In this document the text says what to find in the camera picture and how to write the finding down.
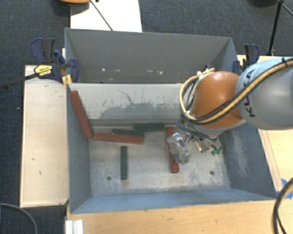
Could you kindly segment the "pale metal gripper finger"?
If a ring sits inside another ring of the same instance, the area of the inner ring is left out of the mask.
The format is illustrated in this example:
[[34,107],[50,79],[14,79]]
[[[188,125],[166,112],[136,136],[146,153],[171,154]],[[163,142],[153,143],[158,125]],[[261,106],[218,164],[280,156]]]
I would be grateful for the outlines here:
[[178,146],[178,162],[182,165],[187,164],[190,158],[190,151],[188,150],[187,146],[180,140],[177,142]]
[[166,138],[169,145],[169,151],[172,154],[174,160],[181,160],[183,154],[182,138],[179,133],[175,133],[172,136]]

